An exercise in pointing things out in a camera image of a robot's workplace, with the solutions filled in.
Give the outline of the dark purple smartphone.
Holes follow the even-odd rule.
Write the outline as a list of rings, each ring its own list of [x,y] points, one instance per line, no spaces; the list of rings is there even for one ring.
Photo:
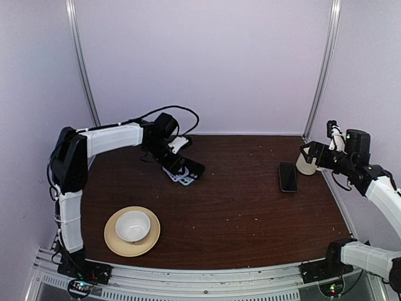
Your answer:
[[[280,162],[278,167],[280,189],[284,193],[298,190],[297,173],[294,164]]]

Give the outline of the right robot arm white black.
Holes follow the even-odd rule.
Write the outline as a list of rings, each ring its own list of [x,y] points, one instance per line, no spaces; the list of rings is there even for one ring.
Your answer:
[[[342,136],[344,148],[331,149],[311,141],[299,148],[307,163],[346,176],[348,182],[386,217],[396,233],[400,233],[400,188],[392,173],[370,163],[370,134],[348,129]],[[400,252],[375,248],[356,239],[342,239],[329,244],[321,271],[327,277],[358,267],[383,278],[393,291],[400,292]]]

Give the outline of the lavender phone case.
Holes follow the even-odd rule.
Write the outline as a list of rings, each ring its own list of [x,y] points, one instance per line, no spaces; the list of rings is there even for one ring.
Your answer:
[[[180,169],[177,174],[172,174],[166,168],[162,168],[162,170],[170,177],[173,182],[179,182],[181,179],[187,177],[189,175],[189,170],[186,167]]]

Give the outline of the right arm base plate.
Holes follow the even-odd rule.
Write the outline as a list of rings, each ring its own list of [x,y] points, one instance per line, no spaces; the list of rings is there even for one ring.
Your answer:
[[[353,271],[352,265],[332,263],[326,259],[317,261],[302,261],[298,266],[303,283],[320,282],[331,278],[341,278]]]

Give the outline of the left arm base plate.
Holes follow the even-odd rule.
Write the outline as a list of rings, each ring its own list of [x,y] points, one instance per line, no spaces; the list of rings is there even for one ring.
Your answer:
[[[57,272],[88,283],[107,285],[112,274],[112,266],[81,258],[74,260],[65,253],[61,256]]]

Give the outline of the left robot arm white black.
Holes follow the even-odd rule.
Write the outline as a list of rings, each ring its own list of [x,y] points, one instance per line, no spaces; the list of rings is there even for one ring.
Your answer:
[[[133,119],[102,127],[61,130],[49,156],[47,176],[51,197],[56,202],[61,245],[67,254],[84,249],[81,235],[81,197],[88,180],[88,160],[104,152],[140,146],[144,152],[172,174],[184,169],[179,154],[189,138],[170,134],[178,123],[169,114],[160,114],[153,122]]]

